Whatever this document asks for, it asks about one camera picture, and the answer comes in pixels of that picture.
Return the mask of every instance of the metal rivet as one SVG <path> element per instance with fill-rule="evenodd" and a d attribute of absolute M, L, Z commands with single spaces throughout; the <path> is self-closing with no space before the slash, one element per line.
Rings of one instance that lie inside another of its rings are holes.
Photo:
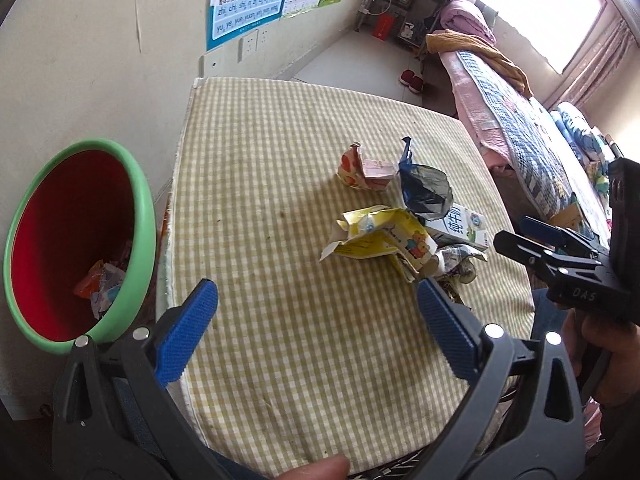
<path fill-rule="evenodd" d="M 500 339 L 504 335 L 504 329 L 500 325 L 491 323 L 484 327 L 484 333 L 492 339 Z"/>
<path fill-rule="evenodd" d="M 87 346 L 88 344 L 89 344 L 89 336 L 87 336 L 86 334 L 82 334 L 76 337 L 75 345 L 78 348 L 82 348 L 83 346 Z"/>
<path fill-rule="evenodd" d="M 133 339 L 136 341 L 145 340 L 149 337 L 149 329 L 146 326 L 139 326 L 137 329 L 133 331 Z"/>
<path fill-rule="evenodd" d="M 559 345 L 562 342 L 560 334 L 557 332 L 547 332 L 545 335 L 546 342 L 551 345 Z"/>

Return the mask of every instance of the black plastic bag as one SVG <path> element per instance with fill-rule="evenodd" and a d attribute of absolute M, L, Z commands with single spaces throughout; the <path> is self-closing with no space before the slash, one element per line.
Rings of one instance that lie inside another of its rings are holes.
<path fill-rule="evenodd" d="M 414 164 L 411 137 L 402 140 L 406 145 L 398 162 L 398 172 L 406 208 L 426 220 L 444 218 L 453 203 L 453 191 L 447 175 L 430 166 Z"/>

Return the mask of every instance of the power cord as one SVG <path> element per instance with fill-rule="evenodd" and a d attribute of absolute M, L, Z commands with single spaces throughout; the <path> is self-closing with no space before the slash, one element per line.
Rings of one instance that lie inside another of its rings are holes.
<path fill-rule="evenodd" d="M 378 12 L 377 14 L 373 14 L 372 12 L 367 12 L 367 14 L 369 16 L 382 16 L 383 14 L 385 14 L 389 9 L 391 8 L 391 0 L 389 0 L 388 5 L 386 6 L 386 9 L 383 10 L 382 12 Z"/>

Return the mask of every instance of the checkered tablecloth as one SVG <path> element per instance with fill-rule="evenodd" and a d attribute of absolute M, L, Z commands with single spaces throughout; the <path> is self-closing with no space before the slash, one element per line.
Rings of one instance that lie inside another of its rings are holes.
<path fill-rule="evenodd" d="M 166 271 L 181 304 L 202 277 L 218 313 L 180 380 L 211 448 L 268 476 L 338 452 L 352 471 L 433 440 L 466 384 L 452 377 L 386 258 L 318 262 L 341 213 L 383 202 L 335 177 L 360 142 L 370 158 L 445 171 L 456 202 L 493 236 L 504 206 L 461 123 L 372 95 L 215 78 L 194 85 L 174 171 Z M 526 337 L 523 267 L 488 251 L 460 295 L 485 322 Z"/>

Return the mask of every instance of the curtain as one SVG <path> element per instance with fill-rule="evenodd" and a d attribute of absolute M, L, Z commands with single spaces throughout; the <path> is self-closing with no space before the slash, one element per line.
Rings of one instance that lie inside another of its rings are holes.
<path fill-rule="evenodd" d="M 567 78 L 571 84 L 553 94 L 545 102 L 548 110 L 558 103 L 569 101 L 580 108 L 593 95 L 595 90 L 620 65 L 625 54 L 636 44 L 636 39 L 622 16 L 618 16 L 598 37 L 594 45 L 578 63 Z"/>

